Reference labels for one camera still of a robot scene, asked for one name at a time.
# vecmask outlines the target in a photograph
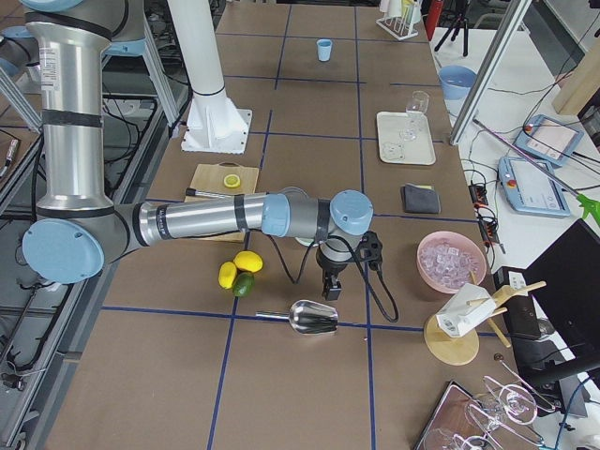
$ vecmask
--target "yellow lemon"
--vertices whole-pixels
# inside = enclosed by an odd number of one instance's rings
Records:
[[[223,289],[231,289],[237,277],[237,267],[231,261],[224,262],[218,269],[218,285]]]
[[[250,250],[240,251],[233,258],[233,263],[238,269],[253,273],[263,268],[263,258]]]
[[[242,184],[242,180],[235,173],[230,173],[229,175],[225,175],[225,178],[223,178],[223,185],[225,185],[225,188],[235,189],[235,188],[239,188],[241,184]]]

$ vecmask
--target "blue bowl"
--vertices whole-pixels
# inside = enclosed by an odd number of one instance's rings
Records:
[[[446,100],[465,98],[475,83],[477,74],[463,66],[446,66],[440,69],[443,97]]]

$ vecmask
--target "tripod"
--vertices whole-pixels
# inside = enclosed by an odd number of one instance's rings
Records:
[[[442,40],[440,40],[438,45],[436,45],[433,49],[435,52],[438,51],[448,39],[450,33],[454,31],[452,37],[450,38],[450,40],[454,42],[458,36],[458,33],[460,32],[460,28],[464,28],[465,38],[463,41],[462,55],[467,56],[469,54],[469,19],[467,19],[467,11],[469,10],[470,5],[471,0],[457,0],[455,6],[456,17],[452,24],[448,27],[448,30],[444,33]]]

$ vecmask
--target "blue joint cap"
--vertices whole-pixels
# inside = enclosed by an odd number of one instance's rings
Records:
[[[262,205],[262,226],[265,234],[283,237],[290,229],[290,202],[283,194],[267,194]]]
[[[4,58],[0,58],[0,68],[2,68],[9,77],[14,77],[19,73],[19,68]]]
[[[59,218],[34,223],[22,239],[22,253],[32,269],[62,284],[93,277],[104,265],[96,238],[77,223]]]
[[[146,39],[113,42],[106,50],[110,56],[142,56],[146,47]]]
[[[371,224],[373,204],[368,197],[356,190],[344,190],[329,203],[331,217],[345,233],[361,236]]]
[[[9,28],[2,30],[2,36],[11,39],[27,39],[32,38],[34,35],[32,35],[24,25],[18,25],[10,26]]]
[[[60,12],[71,9],[85,0],[21,0],[26,7],[42,12]]]

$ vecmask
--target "table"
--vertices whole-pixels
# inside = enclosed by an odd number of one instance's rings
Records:
[[[400,322],[383,320],[352,267],[341,274],[333,336],[300,336],[285,322],[257,320],[257,310],[285,311],[301,298],[320,300],[322,290],[314,261],[291,285],[257,233],[246,245],[180,240],[145,248],[120,262],[48,450],[315,443],[408,450],[449,380],[474,393],[484,389],[484,375],[510,380],[492,361],[505,348],[490,333],[466,367],[444,365],[424,343],[423,323],[450,296],[418,276],[418,243],[440,229],[481,239],[458,150],[446,143],[450,122],[424,32],[395,42],[375,24],[380,15],[367,7],[228,4],[217,43],[229,96],[253,110],[246,153],[183,153],[179,136],[147,198],[181,202],[197,164],[223,161],[259,167],[259,191],[299,186],[329,198],[362,190],[375,207],[372,229],[383,242]],[[316,61],[316,38],[334,40],[327,64]],[[438,161],[386,165],[375,114],[401,110],[417,88],[432,97]],[[399,187],[410,182],[436,187],[438,216],[402,212]],[[295,272],[305,249],[290,238],[278,243]],[[219,288],[217,272],[244,247],[265,266],[253,293],[237,299]]]
[[[432,39],[433,45],[443,36],[444,31],[445,29],[443,28],[436,29]],[[493,35],[494,32],[489,30],[472,30],[468,57],[465,58],[462,56],[462,43],[460,39],[457,39],[455,42],[447,41],[444,43],[440,50],[435,53],[435,57],[441,66],[458,64],[477,71],[493,39]],[[528,33],[518,31],[515,33],[503,60],[498,65],[498,69],[489,87],[508,91],[528,92],[551,86],[553,83],[554,77],[552,77],[544,60],[535,49]],[[560,92],[558,86],[552,88],[549,95],[542,102],[538,113],[556,117],[564,123],[577,122],[578,118],[575,116],[559,116],[554,112],[551,103],[558,92]],[[525,120],[533,105],[544,94],[545,92],[536,92],[521,96],[514,93],[488,89],[478,106],[479,113],[477,118],[489,128],[498,131],[513,130],[505,134],[509,141],[513,141],[518,134],[518,130],[514,130],[514,128],[522,126],[523,120]],[[459,106],[457,103],[460,102],[449,101],[447,102],[447,106],[449,109],[456,111]],[[579,123],[575,123],[573,127],[583,129]],[[492,169],[497,168],[499,158],[507,154],[508,147],[486,133],[478,136],[480,129],[475,124],[467,127],[464,136],[459,142],[460,155],[463,158],[462,162],[466,170],[475,168],[489,182],[492,182],[496,174],[489,167],[486,167],[486,165],[491,166]],[[598,159],[598,151],[587,134],[585,134],[577,146],[576,151],[585,156]],[[590,163],[589,165],[596,170],[598,169],[597,164]],[[557,169],[555,173],[575,189],[598,184],[597,173],[591,172],[572,158],[567,160],[566,164]],[[480,175],[476,174],[472,177],[472,172],[465,172],[465,175],[468,182],[473,180],[474,183],[481,183],[482,181]],[[584,193],[592,199],[600,199],[600,188],[598,187],[586,190]],[[490,264],[493,266],[492,271],[502,266],[528,267],[581,216],[582,211],[575,198],[565,194],[572,213],[570,217],[548,218],[520,215],[510,207],[503,194],[497,192],[494,183],[487,184],[487,198],[489,199],[490,207],[498,216],[500,223],[498,235],[505,249],[504,253],[499,246],[494,246],[494,253],[488,253]],[[586,222],[596,233],[600,233],[598,224],[591,217],[588,217]],[[543,317],[541,309],[538,309],[538,314],[540,317]],[[552,339],[559,349],[565,347],[560,337],[553,336]],[[567,359],[573,358],[573,354],[569,351],[565,352],[564,356]],[[586,388],[592,393],[593,398],[596,400],[600,398],[600,392],[598,392],[591,382],[587,383]],[[598,408],[590,406],[588,414],[590,415],[589,419],[572,419],[577,432],[565,433],[563,435],[563,445],[565,445],[565,448],[569,444],[573,448],[582,445],[583,437],[597,434],[597,430],[600,428],[600,411],[598,411]],[[554,414],[536,422],[537,428],[547,438],[548,444],[554,443],[559,419],[561,419],[561,416]]]

